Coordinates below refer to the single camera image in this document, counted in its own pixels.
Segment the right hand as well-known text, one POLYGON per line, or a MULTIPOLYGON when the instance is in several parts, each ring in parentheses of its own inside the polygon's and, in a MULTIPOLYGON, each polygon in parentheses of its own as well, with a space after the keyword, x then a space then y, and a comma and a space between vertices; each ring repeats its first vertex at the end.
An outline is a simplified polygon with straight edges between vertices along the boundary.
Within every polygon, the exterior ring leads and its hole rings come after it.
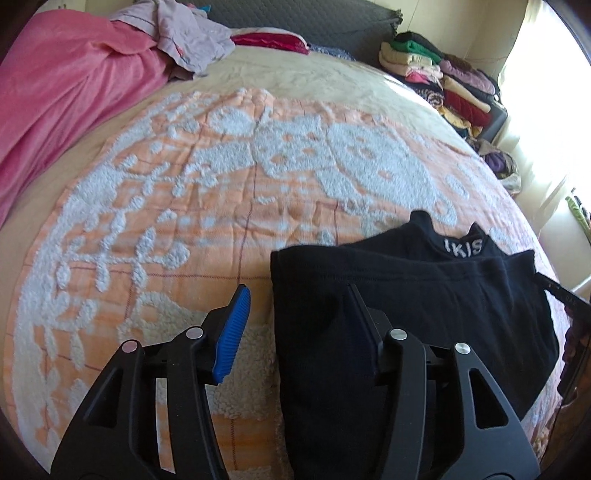
POLYGON ((565 335, 563 361, 568 364, 575 356, 578 346, 589 336, 590 316, 565 306, 571 325, 565 335))

